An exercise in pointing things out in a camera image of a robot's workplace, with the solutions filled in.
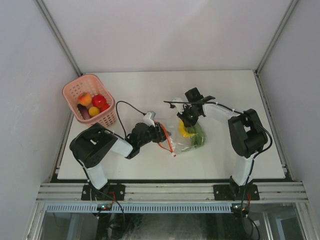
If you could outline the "orange fake peach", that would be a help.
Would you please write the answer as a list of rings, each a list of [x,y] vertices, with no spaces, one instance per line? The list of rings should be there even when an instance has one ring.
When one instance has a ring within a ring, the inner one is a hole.
[[[92,103],[92,96],[88,92],[82,92],[78,97],[78,103],[87,107]]]

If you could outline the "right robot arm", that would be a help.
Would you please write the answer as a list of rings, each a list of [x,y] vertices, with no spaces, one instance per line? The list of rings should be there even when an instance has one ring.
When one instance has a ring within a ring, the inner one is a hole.
[[[258,113],[250,108],[243,112],[215,101],[215,97],[203,96],[194,87],[185,93],[187,101],[175,98],[170,103],[177,109],[177,116],[185,128],[194,127],[199,117],[215,119],[227,124],[231,146],[236,153],[235,169],[229,179],[230,195],[237,200],[248,193],[252,181],[255,158],[265,152],[264,146],[273,144],[270,133],[263,127]]]

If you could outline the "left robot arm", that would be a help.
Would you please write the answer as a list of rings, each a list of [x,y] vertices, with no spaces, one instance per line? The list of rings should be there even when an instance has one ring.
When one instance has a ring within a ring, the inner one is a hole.
[[[69,149],[82,167],[87,181],[93,186],[93,196],[98,200],[104,200],[110,193],[110,188],[107,186],[108,177],[102,164],[108,153],[112,152],[126,159],[132,159],[143,146],[149,143],[163,143],[169,140],[170,136],[171,133],[166,131],[159,122],[153,125],[139,122],[125,138],[117,136],[96,123],[74,138]]]

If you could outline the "orange fake fruit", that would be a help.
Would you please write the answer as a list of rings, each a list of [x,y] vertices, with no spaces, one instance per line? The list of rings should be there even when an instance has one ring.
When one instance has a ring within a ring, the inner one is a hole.
[[[92,106],[89,108],[88,113],[91,117],[95,117],[100,113],[100,109],[98,107]]]

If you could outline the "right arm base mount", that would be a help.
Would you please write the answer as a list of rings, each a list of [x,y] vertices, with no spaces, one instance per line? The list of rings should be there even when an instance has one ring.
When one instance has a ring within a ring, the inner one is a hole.
[[[244,185],[239,186],[232,177],[228,184],[213,185],[213,194],[216,201],[260,200],[258,186],[253,184],[253,180],[245,180]]]

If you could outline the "red orange fake pepper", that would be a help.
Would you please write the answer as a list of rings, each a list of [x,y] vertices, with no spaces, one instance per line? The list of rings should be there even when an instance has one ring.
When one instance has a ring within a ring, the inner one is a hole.
[[[100,108],[100,112],[104,112],[105,110],[107,110],[109,108],[110,108],[110,105],[106,103]]]

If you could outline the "clear zip top bag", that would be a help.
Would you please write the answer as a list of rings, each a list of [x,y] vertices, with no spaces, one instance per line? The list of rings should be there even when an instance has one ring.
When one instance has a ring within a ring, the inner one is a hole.
[[[203,147],[207,141],[207,135],[198,122],[191,127],[185,127],[179,118],[166,124],[158,123],[166,137],[166,140],[158,143],[158,146],[170,152],[173,157],[199,149]]]

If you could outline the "red fake apple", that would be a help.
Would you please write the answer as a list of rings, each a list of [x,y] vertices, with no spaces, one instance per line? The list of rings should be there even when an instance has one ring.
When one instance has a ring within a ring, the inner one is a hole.
[[[107,100],[103,95],[97,94],[92,97],[91,103],[94,107],[100,109],[107,103]]]

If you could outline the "yellow fake chili pepper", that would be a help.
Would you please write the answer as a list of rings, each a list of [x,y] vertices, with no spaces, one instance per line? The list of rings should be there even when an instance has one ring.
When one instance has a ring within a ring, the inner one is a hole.
[[[182,120],[179,120],[179,132],[180,134],[187,139],[195,137],[197,132],[193,126],[186,127]]]

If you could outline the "green fake lettuce leaf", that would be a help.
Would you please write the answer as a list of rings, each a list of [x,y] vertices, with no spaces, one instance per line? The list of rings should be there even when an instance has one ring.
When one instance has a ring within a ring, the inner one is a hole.
[[[206,142],[206,133],[199,123],[194,126],[197,135],[191,138],[184,138],[182,135],[181,151],[187,152],[202,147]]]

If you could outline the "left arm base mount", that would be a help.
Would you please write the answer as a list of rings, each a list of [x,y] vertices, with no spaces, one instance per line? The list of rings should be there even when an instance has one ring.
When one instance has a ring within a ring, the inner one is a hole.
[[[82,188],[81,200],[97,200],[97,201],[123,201],[125,199],[126,186],[123,184],[107,184],[101,189],[96,189],[90,184],[86,184]]]

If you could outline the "purple fake eggplant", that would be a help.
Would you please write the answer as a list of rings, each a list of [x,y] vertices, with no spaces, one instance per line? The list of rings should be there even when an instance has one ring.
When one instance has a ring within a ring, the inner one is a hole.
[[[85,106],[78,104],[77,109],[80,112],[80,114],[84,120],[89,120],[91,118],[91,116],[89,114],[89,110]]]

